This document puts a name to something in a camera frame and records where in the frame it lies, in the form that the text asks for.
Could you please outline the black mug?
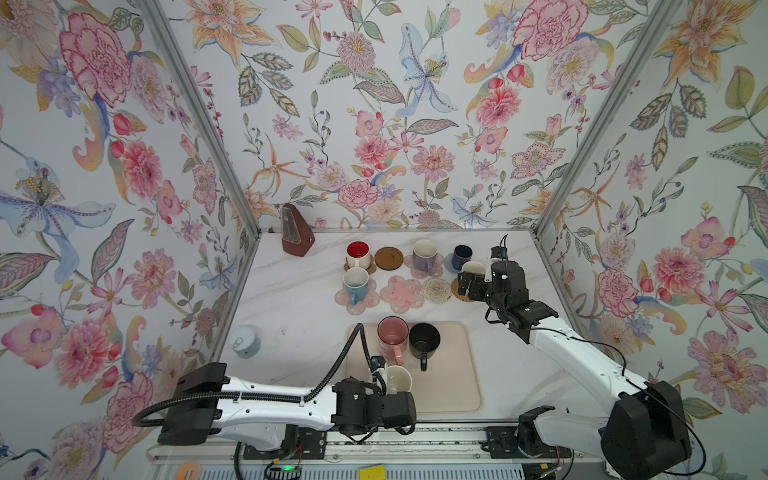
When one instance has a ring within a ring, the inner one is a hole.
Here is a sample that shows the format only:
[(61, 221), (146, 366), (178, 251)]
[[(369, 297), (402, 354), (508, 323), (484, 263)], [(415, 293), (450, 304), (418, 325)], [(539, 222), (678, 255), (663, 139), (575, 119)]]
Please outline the black mug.
[(426, 372), (428, 360), (441, 344), (441, 335), (436, 326), (429, 323), (417, 323), (409, 331), (409, 349), (418, 361), (420, 371)]

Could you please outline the white mug blue handle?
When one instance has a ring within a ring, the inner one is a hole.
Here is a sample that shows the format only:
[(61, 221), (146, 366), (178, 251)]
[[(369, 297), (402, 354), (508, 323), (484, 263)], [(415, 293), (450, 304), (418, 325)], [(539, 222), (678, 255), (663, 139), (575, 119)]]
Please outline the white mug blue handle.
[(349, 305), (356, 306), (368, 294), (369, 274), (362, 267), (350, 267), (343, 276), (343, 285), (349, 298)]

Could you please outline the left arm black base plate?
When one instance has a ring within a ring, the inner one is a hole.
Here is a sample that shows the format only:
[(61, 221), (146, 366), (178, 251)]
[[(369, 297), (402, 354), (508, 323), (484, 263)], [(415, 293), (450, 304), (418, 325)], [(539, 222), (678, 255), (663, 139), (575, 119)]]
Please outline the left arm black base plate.
[(287, 425), (285, 433), (279, 436), (278, 448), (267, 451), (247, 444), (243, 448), (244, 460), (323, 460), (326, 451), (327, 433), (310, 428)]

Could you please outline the pink flower coaster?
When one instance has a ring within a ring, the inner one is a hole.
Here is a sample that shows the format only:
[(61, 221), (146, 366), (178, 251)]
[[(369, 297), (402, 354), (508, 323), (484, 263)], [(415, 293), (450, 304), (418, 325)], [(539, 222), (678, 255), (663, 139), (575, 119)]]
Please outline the pink flower coaster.
[(381, 301), (388, 303), (391, 310), (398, 314), (421, 308), (426, 302), (422, 283), (417, 279), (406, 279), (399, 275), (392, 276), (379, 295)]
[(404, 265), (410, 269), (411, 276), (418, 280), (441, 277), (444, 274), (444, 261), (444, 256), (438, 253), (436, 256), (435, 265), (429, 272), (424, 272), (414, 266), (412, 255), (407, 255), (404, 257)]
[(368, 308), (374, 308), (379, 305), (381, 299), (377, 293), (377, 284), (374, 280), (369, 281), (368, 291), (365, 297), (358, 301), (355, 305), (350, 303), (350, 296), (348, 292), (342, 288), (334, 295), (334, 301), (336, 304), (344, 307), (346, 311), (353, 316), (361, 315)]

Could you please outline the woven rattan round coaster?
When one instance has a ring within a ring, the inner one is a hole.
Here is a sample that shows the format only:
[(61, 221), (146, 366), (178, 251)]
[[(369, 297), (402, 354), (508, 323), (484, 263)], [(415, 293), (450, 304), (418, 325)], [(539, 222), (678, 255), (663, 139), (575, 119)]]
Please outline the woven rattan round coaster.
[(466, 295), (461, 295), (461, 294), (459, 293), (458, 289), (459, 289), (459, 282), (458, 282), (458, 279), (456, 278), (456, 279), (454, 279), (454, 280), (452, 281), (452, 283), (451, 283), (451, 292), (452, 292), (452, 295), (453, 295), (453, 296), (454, 296), (456, 299), (458, 299), (459, 301), (462, 301), (462, 302), (466, 302), (466, 303), (472, 302), (472, 300), (471, 300), (471, 299), (470, 299), (468, 296), (466, 296)]

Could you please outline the brown paw shaped coaster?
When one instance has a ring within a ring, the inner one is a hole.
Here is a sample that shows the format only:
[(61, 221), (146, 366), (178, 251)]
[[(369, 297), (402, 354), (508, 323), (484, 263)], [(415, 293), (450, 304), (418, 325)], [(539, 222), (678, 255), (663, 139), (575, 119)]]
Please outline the brown paw shaped coaster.
[(344, 270), (348, 271), (350, 268), (364, 268), (369, 275), (372, 275), (377, 271), (377, 266), (374, 262), (369, 262), (368, 264), (365, 264), (365, 265), (361, 264), (360, 262), (352, 262), (352, 263), (345, 262)]

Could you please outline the red interior white mug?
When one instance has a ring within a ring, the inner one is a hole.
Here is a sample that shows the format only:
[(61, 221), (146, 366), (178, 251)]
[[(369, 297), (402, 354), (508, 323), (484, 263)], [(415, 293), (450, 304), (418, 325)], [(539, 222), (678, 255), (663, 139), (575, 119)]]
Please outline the red interior white mug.
[(372, 264), (369, 245), (364, 241), (354, 241), (347, 246), (346, 262), (347, 269), (362, 268), (369, 269)]

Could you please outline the grey blue round coaster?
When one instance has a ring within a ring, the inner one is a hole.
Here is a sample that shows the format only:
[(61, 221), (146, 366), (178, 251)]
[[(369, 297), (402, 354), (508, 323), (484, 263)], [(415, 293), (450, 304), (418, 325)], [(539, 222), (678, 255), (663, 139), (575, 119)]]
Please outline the grey blue round coaster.
[(457, 274), (457, 270), (453, 267), (453, 253), (449, 253), (444, 260), (443, 264), (445, 270), (453, 275)]

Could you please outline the brown round wooden coaster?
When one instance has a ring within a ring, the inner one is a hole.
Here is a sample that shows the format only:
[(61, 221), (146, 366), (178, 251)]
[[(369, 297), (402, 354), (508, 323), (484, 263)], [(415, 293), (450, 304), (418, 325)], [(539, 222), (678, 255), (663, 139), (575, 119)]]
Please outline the brown round wooden coaster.
[(374, 255), (376, 266), (385, 271), (395, 271), (399, 269), (404, 262), (402, 252), (391, 246), (380, 248)]

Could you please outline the cream mug green handle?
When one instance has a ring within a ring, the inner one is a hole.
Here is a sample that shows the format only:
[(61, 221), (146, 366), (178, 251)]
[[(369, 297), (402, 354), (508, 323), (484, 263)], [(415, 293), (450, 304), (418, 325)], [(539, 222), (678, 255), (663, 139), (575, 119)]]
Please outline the cream mug green handle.
[(413, 379), (410, 372), (399, 365), (386, 366), (378, 370), (384, 380), (387, 395), (397, 393), (410, 393), (413, 387)]

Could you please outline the cream mug pink handle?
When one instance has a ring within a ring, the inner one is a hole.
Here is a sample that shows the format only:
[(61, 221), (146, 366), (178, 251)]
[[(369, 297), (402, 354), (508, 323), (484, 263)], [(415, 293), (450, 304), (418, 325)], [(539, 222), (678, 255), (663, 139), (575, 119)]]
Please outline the cream mug pink handle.
[(468, 261), (462, 266), (460, 273), (484, 277), (486, 275), (486, 270), (487, 267), (483, 263), (478, 261)]

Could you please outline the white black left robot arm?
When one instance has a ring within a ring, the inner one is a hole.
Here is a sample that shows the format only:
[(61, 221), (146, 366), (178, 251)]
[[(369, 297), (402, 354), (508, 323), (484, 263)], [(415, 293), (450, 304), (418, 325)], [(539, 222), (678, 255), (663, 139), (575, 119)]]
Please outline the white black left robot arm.
[(172, 398), (138, 412), (132, 424), (158, 427), (161, 445), (220, 437), (266, 452), (286, 448), (300, 428), (363, 441), (382, 429), (406, 435), (417, 424), (409, 392), (386, 394), (380, 384), (352, 377), (314, 389), (265, 385), (230, 377), (226, 368), (215, 362), (182, 376)]

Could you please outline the small dark navy mug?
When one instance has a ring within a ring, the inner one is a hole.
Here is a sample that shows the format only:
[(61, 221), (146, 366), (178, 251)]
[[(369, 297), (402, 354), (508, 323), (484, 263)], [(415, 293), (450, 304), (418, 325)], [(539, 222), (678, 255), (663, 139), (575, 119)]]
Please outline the small dark navy mug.
[(471, 247), (464, 244), (457, 245), (452, 252), (451, 267), (459, 272), (472, 259), (472, 256), (473, 250)]

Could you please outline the white mug purple handle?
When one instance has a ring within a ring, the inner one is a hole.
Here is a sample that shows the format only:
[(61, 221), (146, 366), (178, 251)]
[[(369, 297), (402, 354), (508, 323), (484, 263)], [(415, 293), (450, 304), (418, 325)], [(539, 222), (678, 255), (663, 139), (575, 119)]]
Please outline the white mug purple handle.
[(414, 266), (424, 272), (429, 272), (435, 265), (438, 246), (428, 239), (418, 240), (412, 250)]

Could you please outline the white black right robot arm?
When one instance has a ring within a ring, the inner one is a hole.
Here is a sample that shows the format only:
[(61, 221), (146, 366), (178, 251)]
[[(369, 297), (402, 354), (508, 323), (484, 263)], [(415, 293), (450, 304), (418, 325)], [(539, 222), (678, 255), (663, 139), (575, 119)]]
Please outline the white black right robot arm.
[(518, 449), (528, 457), (564, 447), (607, 462), (623, 479), (671, 473), (692, 456), (696, 435), (685, 421), (680, 393), (669, 383), (646, 383), (624, 359), (604, 354), (606, 344), (578, 335), (549, 305), (530, 297), (518, 263), (467, 262), (458, 292), (487, 306), (485, 319), (502, 324), (524, 343), (560, 365), (598, 402), (600, 417), (554, 406), (533, 408), (518, 418)]

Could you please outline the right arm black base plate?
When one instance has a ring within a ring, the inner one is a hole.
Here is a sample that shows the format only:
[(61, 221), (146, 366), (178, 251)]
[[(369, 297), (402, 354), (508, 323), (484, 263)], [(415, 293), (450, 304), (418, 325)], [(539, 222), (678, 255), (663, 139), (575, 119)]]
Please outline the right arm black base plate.
[(524, 427), (517, 432), (516, 425), (490, 426), (484, 429), (483, 451), (492, 459), (570, 459), (573, 452), (565, 447), (545, 445), (538, 437)]

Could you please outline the white embroidered round coaster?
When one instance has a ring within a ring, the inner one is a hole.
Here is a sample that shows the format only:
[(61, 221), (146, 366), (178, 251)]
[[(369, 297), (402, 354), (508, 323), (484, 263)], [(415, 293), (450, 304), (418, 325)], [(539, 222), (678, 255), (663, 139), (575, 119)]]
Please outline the white embroidered round coaster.
[(423, 283), (422, 294), (432, 304), (443, 304), (452, 297), (451, 285), (441, 278), (430, 278)]

